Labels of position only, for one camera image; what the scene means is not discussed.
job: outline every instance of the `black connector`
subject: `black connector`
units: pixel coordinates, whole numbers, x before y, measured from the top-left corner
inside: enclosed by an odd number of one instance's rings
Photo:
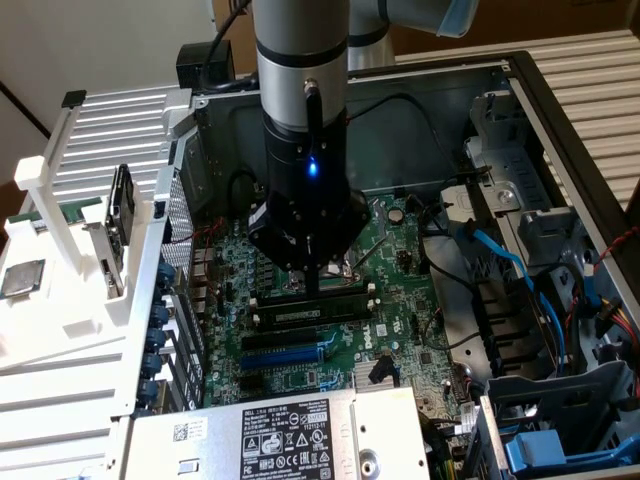
[[[604,334],[613,326],[611,317],[622,306],[622,300],[613,298],[608,304],[603,304],[600,312],[596,315],[596,338],[601,339]]]
[[[389,375],[393,377],[393,386],[400,386],[400,374],[396,370],[395,365],[393,364],[393,359],[389,355],[382,355],[378,360],[378,363],[371,369],[371,373],[369,373],[369,380],[374,385],[378,383],[382,383],[382,381],[387,378]]]

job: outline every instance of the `motherboard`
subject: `motherboard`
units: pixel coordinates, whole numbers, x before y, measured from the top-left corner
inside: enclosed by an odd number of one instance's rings
[[[321,294],[345,294],[325,301],[332,309],[322,322],[314,322],[315,307],[304,300],[286,305],[290,313],[273,317],[308,315],[308,321],[275,333],[277,328],[265,326],[265,316],[256,314],[256,304],[302,297],[304,277],[281,271],[258,252],[248,241],[245,220],[199,229],[205,234],[196,239],[191,296],[208,348],[204,407],[375,388],[368,375],[385,357],[397,372],[386,384],[411,386],[418,408],[429,417],[459,414],[448,353],[424,344],[426,335],[432,345],[446,345],[446,339],[441,324],[432,322],[438,302],[431,276],[419,272],[416,216],[392,194],[369,197],[368,203],[367,227],[345,258],[320,274]],[[427,333],[428,323],[433,326]],[[305,337],[310,348],[284,343],[289,338],[304,343]],[[289,355],[300,360],[282,360]],[[279,360],[271,366],[274,359]]]

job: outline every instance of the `robotic arm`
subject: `robotic arm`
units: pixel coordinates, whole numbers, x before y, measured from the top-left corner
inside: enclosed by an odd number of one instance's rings
[[[392,19],[438,31],[461,4],[470,23],[477,0],[253,2],[268,196],[249,219],[249,238],[281,269],[304,272],[308,294],[318,291],[318,271],[346,253],[370,218],[346,176],[350,9],[358,36]]]

